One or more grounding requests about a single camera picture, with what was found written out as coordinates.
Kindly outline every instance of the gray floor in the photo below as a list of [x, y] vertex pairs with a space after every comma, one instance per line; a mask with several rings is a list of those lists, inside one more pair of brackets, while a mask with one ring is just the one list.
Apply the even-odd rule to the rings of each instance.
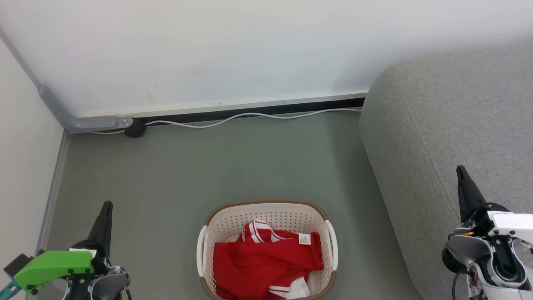
[[[152, 127], [139, 139], [69, 136], [48, 250], [86, 238], [103, 201], [111, 200], [111, 260], [132, 275], [133, 299], [208, 299], [195, 262], [207, 215], [233, 201], [305, 199], [326, 211], [338, 236], [337, 280], [326, 299], [421, 299], [358, 120], [358, 113], [333, 112], [202, 130]], [[51, 288], [40, 299], [54, 296]]]

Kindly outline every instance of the gray metal bracket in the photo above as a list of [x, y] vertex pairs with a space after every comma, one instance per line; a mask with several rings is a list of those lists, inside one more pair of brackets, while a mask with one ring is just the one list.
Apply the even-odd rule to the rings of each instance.
[[67, 133], [121, 129], [128, 128], [133, 124], [131, 117], [80, 118], [73, 116], [44, 84], [39, 85], [39, 95]]
[[24, 72], [28, 75], [35, 87], [39, 90], [41, 99], [46, 103], [50, 111], [58, 119], [59, 123], [63, 125], [67, 133], [82, 133], [100, 130], [121, 129], [128, 128], [133, 124], [133, 119], [130, 117], [94, 117], [94, 118], [79, 118], [72, 115], [52, 91], [46, 86], [39, 83], [35, 74], [28, 67], [20, 53], [17, 51], [13, 43], [9, 40], [5, 32], [0, 28], [0, 40], [4, 41], [11, 54], [15, 57]]

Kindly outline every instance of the gray fabric upholstery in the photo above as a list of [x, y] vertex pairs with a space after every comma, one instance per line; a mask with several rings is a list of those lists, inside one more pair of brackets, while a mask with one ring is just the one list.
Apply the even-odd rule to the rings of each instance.
[[457, 165], [487, 201], [533, 212], [533, 43], [388, 68], [360, 133], [414, 285], [425, 299], [451, 299], [441, 251], [459, 225]]

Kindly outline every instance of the white cable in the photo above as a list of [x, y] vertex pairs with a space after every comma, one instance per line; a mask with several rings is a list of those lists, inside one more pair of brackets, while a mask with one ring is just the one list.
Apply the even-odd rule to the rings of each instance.
[[[266, 114], [261, 114], [261, 113], [243, 113], [243, 114], [238, 114], [238, 115], [235, 115], [235, 116], [231, 116], [231, 117], [229, 117], [229, 118], [227, 118], [225, 120], [222, 120], [220, 122], [217, 122], [217, 123], [214, 123], [214, 124], [211, 124], [211, 125], [204, 125], [204, 126], [188, 125], [188, 124], [177, 123], [177, 122], [172, 122], [172, 121], [164, 121], [164, 120], [156, 120], [156, 121], [148, 122], [145, 125], [152, 125], [152, 124], [157, 124], [157, 123], [165, 123], [165, 124], [179, 125], [179, 126], [188, 127], [188, 128], [202, 129], [202, 128], [214, 127], [214, 126], [220, 125], [222, 123], [225, 123], [225, 122], [227, 122], [227, 121], [229, 121], [231, 119], [235, 119], [235, 118], [241, 117], [241, 116], [261, 116], [261, 117], [269, 117], [269, 118], [273, 118], [273, 119], [290, 120], [290, 119], [297, 119], [297, 118], [301, 118], [301, 117], [312, 116], [312, 115], [325, 113], [325, 112], [334, 112], [334, 111], [338, 111], [338, 110], [343, 110], [343, 111], [347, 111], [347, 112], [361, 112], [360, 109], [354, 109], [354, 108], [331, 108], [331, 109], [318, 110], [316, 112], [303, 114], [303, 115], [295, 115], [295, 116], [290, 116], [290, 117], [273, 116], [273, 115], [266, 115]], [[120, 133], [120, 132], [124, 132], [124, 130], [114, 131], [114, 132], [92, 132], [92, 133], [99, 133], [99, 134], [102, 134], [102, 135], [112, 135], [114, 133]]]

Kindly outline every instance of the white wall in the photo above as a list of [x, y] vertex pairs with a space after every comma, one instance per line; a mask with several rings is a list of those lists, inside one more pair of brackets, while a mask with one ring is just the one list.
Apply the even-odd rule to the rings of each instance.
[[533, 37], [531, 0], [2, 0], [79, 116], [367, 89], [393, 62]]
[[[0, 270], [21, 253], [35, 254], [62, 135], [0, 40]], [[1, 272], [0, 289], [8, 282]]]

